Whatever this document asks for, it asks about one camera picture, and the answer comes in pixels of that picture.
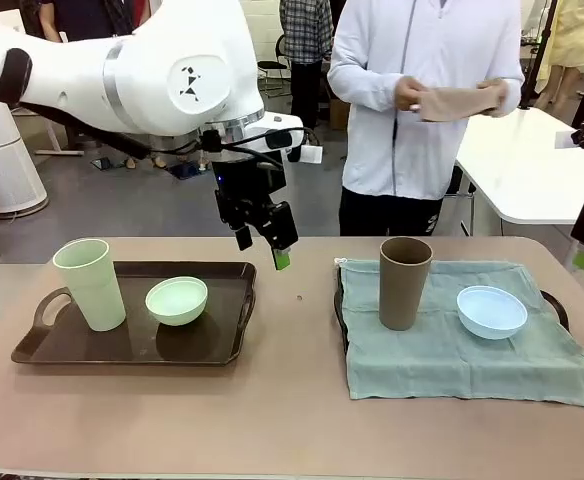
white air purifier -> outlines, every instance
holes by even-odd
[[[0,218],[29,215],[48,196],[7,105],[0,103]]]

bowl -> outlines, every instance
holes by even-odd
[[[176,277],[154,286],[145,306],[164,325],[177,327],[196,320],[208,300],[208,287],[194,277]]]
[[[528,311],[518,298],[494,287],[466,288],[456,303],[465,328],[488,340],[509,338],[528,320]]]

person's left hand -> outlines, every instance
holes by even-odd
[[[490,80],[486,80],[484,82],[479,83],[476,88],[483,89],[489,87],[497,87],[499,89],[499,109],[503,108],[503,104],[505,103],[505,99],[509,93],[508,83],[503,80],[502,78],[492,78]]]

teal cloth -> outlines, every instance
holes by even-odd
[[[525,267],[434,262],[416,323],[406,332],[379,320],[379,262],[348,260],[341,264],[341,281],[351,398],[502,398],[584,406],[584,349],[558,323]],[[525,327],[506,340],[467,331],[456,297],[473,285],[515,295],[528,310]]]

yellow garment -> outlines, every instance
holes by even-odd
[[[559,0],[552,32],[537,77],[537,91],[545,88],[553,65],[584,67],[584,0]]]

